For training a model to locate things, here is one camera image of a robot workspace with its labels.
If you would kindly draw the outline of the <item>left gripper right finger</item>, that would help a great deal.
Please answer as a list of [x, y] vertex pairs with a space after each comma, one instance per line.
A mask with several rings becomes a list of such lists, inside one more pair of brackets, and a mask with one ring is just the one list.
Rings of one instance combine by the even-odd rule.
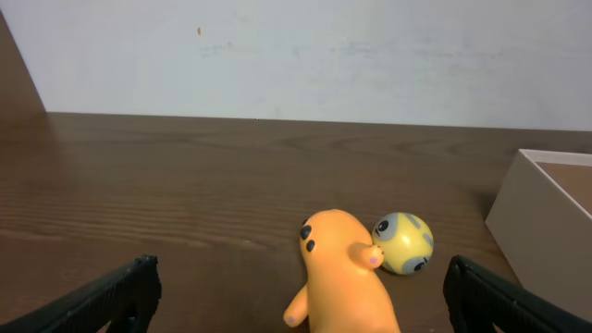
[[591, 323], [470, 259], [450, 259], [443, 283], [455, 333], [591, 333]]

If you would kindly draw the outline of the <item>orange dinosaur toy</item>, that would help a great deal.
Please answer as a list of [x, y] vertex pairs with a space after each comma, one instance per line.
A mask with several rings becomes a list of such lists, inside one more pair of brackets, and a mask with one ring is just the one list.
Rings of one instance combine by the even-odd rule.
[[308, 217], [300, 230], [307, 280], [283, 314], [312, 332], [399, 332], [392, 301], [375, 269], [384, 261], [364, 225], [339, 209]]

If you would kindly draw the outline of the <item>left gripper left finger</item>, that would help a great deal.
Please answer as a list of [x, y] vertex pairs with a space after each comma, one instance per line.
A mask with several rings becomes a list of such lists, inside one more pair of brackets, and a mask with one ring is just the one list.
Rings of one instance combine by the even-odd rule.
[[162, 297], [155, 255], [134, 261], [3, 324], [3, 332], [146, 333]]

